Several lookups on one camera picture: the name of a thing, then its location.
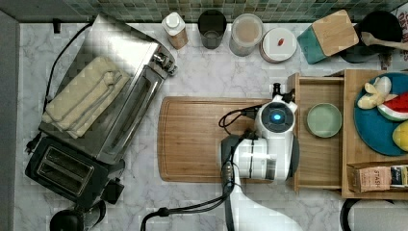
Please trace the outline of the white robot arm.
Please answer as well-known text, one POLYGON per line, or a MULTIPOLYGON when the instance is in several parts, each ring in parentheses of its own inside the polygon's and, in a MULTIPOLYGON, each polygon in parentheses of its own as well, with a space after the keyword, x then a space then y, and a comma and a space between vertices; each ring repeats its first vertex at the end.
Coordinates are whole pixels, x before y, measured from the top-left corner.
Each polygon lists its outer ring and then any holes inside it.
POLYGON ((220 143, 228 231, 303 231, 292 218, 247 197, 241 182, 244 178, 283 183, 296 172, 299 144, 293 133, 297 110, 293 98, 293 91, 282 93, 275 83, 271 101, 240 110, 255 121, 254 129, 220 143))

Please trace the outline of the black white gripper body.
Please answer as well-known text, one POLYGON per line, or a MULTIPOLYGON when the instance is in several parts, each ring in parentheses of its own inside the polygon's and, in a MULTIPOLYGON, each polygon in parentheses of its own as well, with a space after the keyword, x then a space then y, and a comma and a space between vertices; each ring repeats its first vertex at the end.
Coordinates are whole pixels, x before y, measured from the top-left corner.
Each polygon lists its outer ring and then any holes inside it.
POLYGON ((272 99, 273 100, 282 100, 285 103, 294 102, 295 99, 295 90, 291 89, 286 93, 281 92, 281 84, 274 83, 272 89, 272 99))

